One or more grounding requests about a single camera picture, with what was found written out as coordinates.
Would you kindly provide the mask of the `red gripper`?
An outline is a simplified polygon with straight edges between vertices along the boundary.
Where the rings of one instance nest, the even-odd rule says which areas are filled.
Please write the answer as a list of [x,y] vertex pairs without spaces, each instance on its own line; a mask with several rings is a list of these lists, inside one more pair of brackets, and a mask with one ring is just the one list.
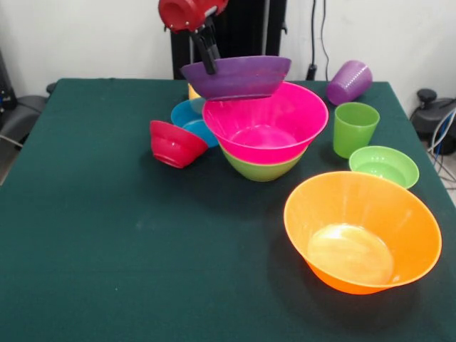
[[[217,73],[220,58],[215,25],[211,15],[219,15],[227,7],[225,0],[159,0],[158,11],[165,27],[172,32],[191,31],[206,73]],[[203,31],[193,32],[204,25]]]

